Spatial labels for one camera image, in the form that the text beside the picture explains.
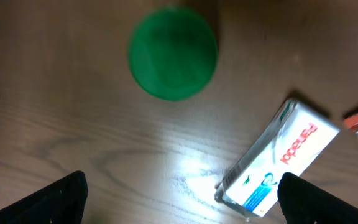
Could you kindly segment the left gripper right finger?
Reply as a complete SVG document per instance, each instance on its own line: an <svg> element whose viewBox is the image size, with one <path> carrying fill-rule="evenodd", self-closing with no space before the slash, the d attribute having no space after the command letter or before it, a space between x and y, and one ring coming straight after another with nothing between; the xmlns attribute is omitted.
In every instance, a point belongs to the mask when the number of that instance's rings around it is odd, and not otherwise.
<svg viewBox="0 0 358 224"><path fill-rule="evenodd" d="M278 185L278 202L288 224L358 223L358 208L290 172Z"/></svg>

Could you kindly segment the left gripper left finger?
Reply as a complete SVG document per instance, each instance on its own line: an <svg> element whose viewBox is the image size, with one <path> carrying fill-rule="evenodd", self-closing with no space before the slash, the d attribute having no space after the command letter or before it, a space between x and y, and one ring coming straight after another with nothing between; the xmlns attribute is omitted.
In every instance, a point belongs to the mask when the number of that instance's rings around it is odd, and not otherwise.
<svg viewBox="0 0 358 224"><path fill-rule="evenodd" d="M88 185L78 170L0 210L0 223L81 224Z"/></svg>

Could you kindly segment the white Panadol medicine box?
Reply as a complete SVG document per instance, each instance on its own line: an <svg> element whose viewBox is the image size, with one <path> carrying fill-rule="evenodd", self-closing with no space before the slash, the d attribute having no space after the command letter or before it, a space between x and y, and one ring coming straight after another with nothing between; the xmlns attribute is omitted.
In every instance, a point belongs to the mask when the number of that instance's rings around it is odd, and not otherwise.
<svg viewBox="0 0 358 224"><path fill-rule="evenodd" d="M283 174L301 175L339 132L309 106L287 99L267 129L223 177L215 201L247 218L263 217L278 200Z"/></svg>

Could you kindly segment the green lid white jar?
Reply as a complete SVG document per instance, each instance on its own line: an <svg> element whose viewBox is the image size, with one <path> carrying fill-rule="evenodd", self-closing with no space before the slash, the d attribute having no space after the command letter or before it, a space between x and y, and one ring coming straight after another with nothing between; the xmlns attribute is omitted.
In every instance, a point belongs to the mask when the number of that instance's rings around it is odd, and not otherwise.
<svg viewBox="0 0 358 224"><path fill-rule="evenodd" d="M168 6L145 16L127 48L129 70L148 94L181 101L212 79L218 42L207 20L187 7Z"/></svg>

